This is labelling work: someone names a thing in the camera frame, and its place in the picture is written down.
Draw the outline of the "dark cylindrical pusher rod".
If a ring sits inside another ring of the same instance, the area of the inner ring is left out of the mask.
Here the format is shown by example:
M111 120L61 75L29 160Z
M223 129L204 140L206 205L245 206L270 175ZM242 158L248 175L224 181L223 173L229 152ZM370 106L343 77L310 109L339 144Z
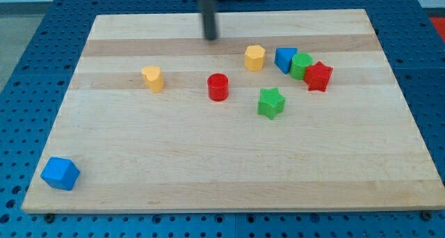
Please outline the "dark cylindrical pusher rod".
M212 41L218 37L216 25L216 0L197 0L202 18L204 38Z

